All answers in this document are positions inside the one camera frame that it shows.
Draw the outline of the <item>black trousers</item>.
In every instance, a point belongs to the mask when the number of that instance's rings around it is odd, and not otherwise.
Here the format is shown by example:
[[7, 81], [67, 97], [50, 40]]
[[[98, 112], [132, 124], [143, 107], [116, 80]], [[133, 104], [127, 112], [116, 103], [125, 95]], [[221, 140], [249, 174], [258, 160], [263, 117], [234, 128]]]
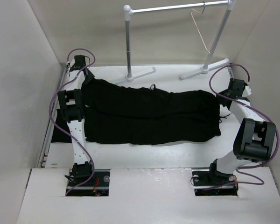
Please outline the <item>black trousers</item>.
[[159, 145], [206, 142], [221, 135], [220, 104], [207, 91], [135, 89], [102, 79], [92, 79], [81, 90], [88, 142]]

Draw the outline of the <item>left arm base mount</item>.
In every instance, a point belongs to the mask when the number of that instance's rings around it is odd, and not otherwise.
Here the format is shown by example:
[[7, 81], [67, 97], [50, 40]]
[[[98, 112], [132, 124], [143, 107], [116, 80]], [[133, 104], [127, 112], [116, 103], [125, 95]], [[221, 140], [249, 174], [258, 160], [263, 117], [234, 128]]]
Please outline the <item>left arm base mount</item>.
[[93, 177], [86, 183], [75, 187], [77, 184], [85, 181], [87, 178], [80, 178], [74, 181], [72, 172], [65, 175], [68, 179], [66, 196], [109, 196], [111, 171], [109, 169], [96, 169]]

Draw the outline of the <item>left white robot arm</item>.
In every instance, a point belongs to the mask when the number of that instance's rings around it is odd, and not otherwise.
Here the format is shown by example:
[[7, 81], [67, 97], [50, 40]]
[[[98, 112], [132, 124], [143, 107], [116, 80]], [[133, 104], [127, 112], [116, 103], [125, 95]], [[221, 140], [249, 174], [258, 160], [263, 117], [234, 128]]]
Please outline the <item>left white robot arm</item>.
[[67, 74], [66, 85], [57, 94], [60, 113], [69, 129], [74, 151], [73, 167], [66, 178], [70, 187], [82, 183], [91, 186], [95, 182], [95, 174], [92, 171], [92, 161], [86, 153], [84, 132], [86, 106], [81, 91], [83, 82], [90, 76], [86, 68], [86, 56], [74, 56]]

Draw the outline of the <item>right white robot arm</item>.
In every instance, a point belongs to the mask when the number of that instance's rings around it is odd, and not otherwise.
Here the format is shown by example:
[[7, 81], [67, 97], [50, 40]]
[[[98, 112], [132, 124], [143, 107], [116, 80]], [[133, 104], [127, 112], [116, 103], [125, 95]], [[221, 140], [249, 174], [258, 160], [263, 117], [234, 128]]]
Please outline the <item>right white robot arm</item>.
[[260, 111], [251, 107], [247, 98], [251, 94], [249, 85], [239, 79], [231, 78], [228, 88], [217, 94], [219, 103], [236, 117], [240, 128], [232, 150], [214, 160], [207, 173], [211, 184], [229, 181], [234, 171], [250, 169], [250, 163], [266, 162], [270, 159], [275, 140], [276, 125], [263, 119]]

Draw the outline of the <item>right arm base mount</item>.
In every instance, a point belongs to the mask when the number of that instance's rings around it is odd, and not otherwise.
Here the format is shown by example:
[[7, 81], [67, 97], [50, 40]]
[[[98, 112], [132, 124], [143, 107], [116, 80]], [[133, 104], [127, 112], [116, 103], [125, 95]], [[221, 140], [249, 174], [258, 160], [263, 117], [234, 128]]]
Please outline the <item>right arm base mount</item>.
[[238, 185], [231, 174], [212, 174], [208, 168], [193, 169], [191, 184], [195, 196], [237, 196]]

